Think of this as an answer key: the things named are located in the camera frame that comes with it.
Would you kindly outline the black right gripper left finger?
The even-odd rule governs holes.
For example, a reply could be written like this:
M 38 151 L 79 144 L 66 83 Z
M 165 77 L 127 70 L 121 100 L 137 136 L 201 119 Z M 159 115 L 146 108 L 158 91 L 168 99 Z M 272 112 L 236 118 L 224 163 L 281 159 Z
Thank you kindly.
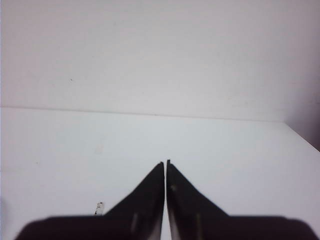
M 161 237 L 164 164 L 157 164 L 122 201 L 101 216 L 58 216 L 27 224 L 18 240 L 147 240 Z

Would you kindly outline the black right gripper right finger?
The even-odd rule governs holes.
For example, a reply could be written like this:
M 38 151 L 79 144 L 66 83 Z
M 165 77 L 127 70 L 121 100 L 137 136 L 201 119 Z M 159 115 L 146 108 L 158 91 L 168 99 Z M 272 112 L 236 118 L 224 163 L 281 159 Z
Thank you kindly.
M 174 240 L 318 239 L 299 219 L 227 214 L 199 192 L 170 160 L 166 162 L 166 201 Z

